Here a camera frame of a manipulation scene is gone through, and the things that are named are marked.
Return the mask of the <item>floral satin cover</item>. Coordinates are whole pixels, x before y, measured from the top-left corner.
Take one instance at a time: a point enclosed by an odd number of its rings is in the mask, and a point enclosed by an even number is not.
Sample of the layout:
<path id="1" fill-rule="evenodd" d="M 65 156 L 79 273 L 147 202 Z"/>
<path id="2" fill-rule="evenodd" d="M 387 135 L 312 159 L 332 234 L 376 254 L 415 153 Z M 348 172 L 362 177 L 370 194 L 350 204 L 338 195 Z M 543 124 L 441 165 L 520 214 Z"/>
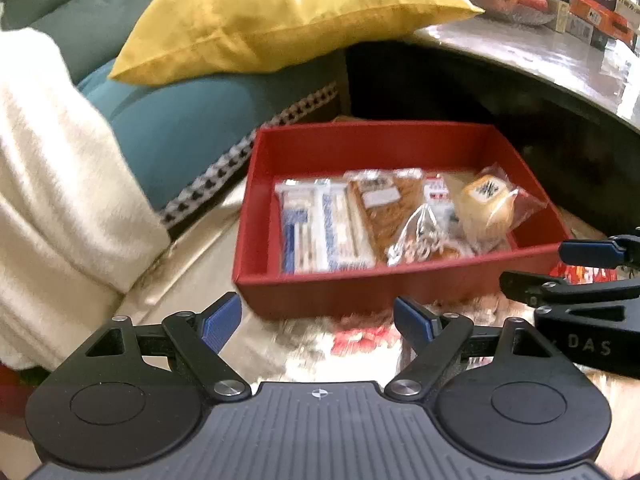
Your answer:
<path id="1" fill-rule="evenodd" d="M 157 322 L 180 308 L 201 311 L 231 289 L 231 267 L 245 184 L 187 229 L 124 297 L 120 310 L 134 322 Z M 266 322 L 245 308 L 222 356 L 252 385 L 263 380 L 320 382 L 374 379 L 387 382 L 412 357 L 400 340 L 360 346 L 366 326 L 390 322 L 387 314 L 331 321 Z M 639 471 L 639 384 L 593 368 L 587 376 L 611 403 L 613 425 L 598 463 L 616 479 Z"/>

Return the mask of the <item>wrapped yellow cake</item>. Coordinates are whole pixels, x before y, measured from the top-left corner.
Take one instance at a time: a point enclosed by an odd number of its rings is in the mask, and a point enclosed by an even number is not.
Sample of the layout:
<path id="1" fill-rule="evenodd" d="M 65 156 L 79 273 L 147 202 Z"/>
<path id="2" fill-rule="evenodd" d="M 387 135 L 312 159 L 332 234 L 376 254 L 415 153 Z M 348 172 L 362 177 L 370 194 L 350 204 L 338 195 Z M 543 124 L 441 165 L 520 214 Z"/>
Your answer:
<path id="1" fill-rule="evenodd" d="M 454 196 L 462 232 L 477 255 L 505 243 L 512 231 L 546 207 L 497 164 L 484 168 Z"/>

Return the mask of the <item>red white small packet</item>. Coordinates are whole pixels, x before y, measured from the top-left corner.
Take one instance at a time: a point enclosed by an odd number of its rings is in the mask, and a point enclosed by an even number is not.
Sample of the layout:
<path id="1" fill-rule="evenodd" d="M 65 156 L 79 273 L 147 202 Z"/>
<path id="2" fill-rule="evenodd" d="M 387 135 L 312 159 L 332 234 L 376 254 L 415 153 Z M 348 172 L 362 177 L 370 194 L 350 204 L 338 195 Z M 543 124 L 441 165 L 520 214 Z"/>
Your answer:
<path id="1" fill-rule="evenodd" d="M 424 179 L 424 196 L 438 222 L 448 222 L 454 215 L 454 202 L 441 174 L 428 174 Z"/>

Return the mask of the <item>houndstooth trim cloth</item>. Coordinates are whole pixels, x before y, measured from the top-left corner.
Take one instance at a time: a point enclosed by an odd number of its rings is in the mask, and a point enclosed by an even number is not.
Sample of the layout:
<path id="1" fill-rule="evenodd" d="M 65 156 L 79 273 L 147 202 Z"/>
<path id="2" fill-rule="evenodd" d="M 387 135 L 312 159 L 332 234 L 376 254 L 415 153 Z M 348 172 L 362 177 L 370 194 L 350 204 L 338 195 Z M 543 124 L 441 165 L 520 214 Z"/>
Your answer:
<path id="1" fill-rule="evenodd" d="M 211 200 L 221 188 L 250 159 L 257 131 L 260 128 L 294 125 L 337 99 L 337 82 L 331 81 L 319 90 L 304 96 L 266 122 L 254 128 L 249 134 L 220 155 L 206 170 L 188 184 L 175 198 L 170 200 L 158 213 L 166 229 L 194 215 L 194 212 Z"/>

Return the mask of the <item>brown biscuit pack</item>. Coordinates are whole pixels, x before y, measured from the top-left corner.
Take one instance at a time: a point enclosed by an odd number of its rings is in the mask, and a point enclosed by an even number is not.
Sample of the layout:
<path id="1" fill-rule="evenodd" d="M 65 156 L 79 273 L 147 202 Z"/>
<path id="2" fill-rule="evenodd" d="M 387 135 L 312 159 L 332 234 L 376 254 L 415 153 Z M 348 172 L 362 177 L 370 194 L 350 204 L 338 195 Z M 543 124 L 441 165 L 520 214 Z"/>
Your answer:
<path id="1" fill-rule="evenodd" d="M 393 257 L 388 252 L 410 217 L 424 204 L 423 177 L 420 168 L 344 173 L 379 262 L 392 264 Z"/>

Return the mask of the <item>red cardboard tray box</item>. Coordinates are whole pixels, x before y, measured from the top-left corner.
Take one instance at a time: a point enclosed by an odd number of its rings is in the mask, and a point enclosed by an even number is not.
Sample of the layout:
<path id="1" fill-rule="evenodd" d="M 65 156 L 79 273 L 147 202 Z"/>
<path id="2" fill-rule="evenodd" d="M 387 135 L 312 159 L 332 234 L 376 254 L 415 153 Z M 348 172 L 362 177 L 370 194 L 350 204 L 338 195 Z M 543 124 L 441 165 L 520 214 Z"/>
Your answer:
<path id="1" fill-rule="evenodd" d="M 398 296 L 427 304 L 495 294 L 506 270 L 548 273 L 570 233 L 547 205 L 518 226 L 509 246 L 458 260 L 367 270 L 284 274 L 280 206 L 274 185 L 286 178 L 329 177 L 356 169 L 420 167 L 449 172 L 499 165 L 538 200 L 548 195 L 520 154 L 493 126 L 463 122 L 326 122 L 259 130 L 245 190 L 232 280 L 268 320 L 388 309 Z"/>

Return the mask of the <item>blue white striped snack pack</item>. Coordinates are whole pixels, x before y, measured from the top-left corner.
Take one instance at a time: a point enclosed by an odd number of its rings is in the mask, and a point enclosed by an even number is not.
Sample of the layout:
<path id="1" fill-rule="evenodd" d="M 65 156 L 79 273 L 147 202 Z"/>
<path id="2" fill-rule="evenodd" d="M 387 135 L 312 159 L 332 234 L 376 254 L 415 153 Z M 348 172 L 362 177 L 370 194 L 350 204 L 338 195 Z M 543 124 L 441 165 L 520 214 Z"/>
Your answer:
<path id="1" fill-rule="evenodd" d="M 281 269 L 286 274 L 370 269 L 376 257 L 346 180 L 286 179 L 280 204 Z"/>

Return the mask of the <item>cream white blanket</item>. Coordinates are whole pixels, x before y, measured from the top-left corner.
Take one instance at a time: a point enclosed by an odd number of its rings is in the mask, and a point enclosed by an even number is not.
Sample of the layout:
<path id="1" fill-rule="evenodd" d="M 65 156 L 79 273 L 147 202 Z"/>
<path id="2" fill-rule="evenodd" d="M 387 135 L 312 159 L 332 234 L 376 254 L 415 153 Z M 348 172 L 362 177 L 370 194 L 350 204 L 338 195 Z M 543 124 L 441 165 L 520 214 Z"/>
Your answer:
<path id="1" fill-rule="evenodd" d="M 1 36 L 1 361 L 53 370 L 169 245 L 54 41 Z"/>

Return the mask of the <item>teal sofa cushion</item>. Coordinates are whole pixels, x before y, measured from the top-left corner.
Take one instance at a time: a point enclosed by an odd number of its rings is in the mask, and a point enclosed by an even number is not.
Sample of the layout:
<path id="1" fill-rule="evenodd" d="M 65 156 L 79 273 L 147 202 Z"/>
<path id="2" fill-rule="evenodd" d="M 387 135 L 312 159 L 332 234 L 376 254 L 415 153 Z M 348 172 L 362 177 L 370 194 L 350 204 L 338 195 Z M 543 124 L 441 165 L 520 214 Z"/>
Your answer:
<path id="1" fill-rule="evenodd" d="M 111 125 L 124 159 L 155 211 L 161 211 L 233 144 L 285 107 L 344 73 L 333 53 L 273 74 L 218 74 L 141 87 L 108 79 L 78 86 Z M 318 122 L 338 98 L 303 120 Z"/>

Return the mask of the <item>orange black box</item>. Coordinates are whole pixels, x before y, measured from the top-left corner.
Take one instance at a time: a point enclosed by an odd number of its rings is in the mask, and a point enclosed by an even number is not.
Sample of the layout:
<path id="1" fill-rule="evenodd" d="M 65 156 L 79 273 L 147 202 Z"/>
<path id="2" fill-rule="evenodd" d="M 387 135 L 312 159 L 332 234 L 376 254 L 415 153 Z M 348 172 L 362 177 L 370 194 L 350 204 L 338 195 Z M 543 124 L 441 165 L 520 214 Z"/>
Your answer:
<path id="1" fill-rule="evenodd" d="M 570 13 L 586 21 L 605 35 L 623 41 L 627 46 L 634 43 L 636 33 L 626 18 L 608 10 L 597 1 L 570 0 Z"/>

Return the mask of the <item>glass fruit plate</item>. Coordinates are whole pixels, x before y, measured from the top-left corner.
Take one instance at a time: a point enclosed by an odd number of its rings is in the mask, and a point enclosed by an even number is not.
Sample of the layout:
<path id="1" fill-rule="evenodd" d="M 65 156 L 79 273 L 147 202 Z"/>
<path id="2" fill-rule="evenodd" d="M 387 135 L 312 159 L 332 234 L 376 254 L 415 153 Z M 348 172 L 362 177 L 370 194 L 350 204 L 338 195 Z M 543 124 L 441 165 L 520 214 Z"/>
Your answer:
<path id="1" fill-rule="evenodd" d="M 482 8 L 488 18 L 506 23 L 542 26 L 549 24 L 555 18 L 553 13 L 541 12 L 529 6 L 522 6 L 521 4 L 516 4 L 513 8 L 508 9 L 501 0 L 470 1 L 479 8 Z"/>

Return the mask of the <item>yellow pillow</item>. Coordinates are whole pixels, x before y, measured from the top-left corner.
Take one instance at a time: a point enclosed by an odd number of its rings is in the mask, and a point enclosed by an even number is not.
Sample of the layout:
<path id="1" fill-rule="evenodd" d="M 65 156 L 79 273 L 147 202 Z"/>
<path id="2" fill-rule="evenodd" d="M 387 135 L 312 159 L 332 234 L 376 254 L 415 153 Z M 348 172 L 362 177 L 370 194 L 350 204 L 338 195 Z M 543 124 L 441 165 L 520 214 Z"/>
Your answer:
<path id="1" fill-rule="evenodd" d="M 218 73 L 274 73 L 482 12 L 470 0 L 152 0 L 110 76 L 163 86 Z"/>

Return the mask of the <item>dark green sofa cushion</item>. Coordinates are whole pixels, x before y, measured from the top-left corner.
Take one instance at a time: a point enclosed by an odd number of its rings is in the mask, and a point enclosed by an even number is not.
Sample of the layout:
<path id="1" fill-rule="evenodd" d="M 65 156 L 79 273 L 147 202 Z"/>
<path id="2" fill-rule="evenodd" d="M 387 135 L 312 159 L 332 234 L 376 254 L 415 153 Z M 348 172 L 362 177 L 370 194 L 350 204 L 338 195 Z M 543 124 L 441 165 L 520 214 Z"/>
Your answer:
<path id="1" fill-rule="evenodd" d="M 102 82 L 152 0 L 1 0 L 4 30 L 30 27 L 58 46 L 74 84 Z"/>

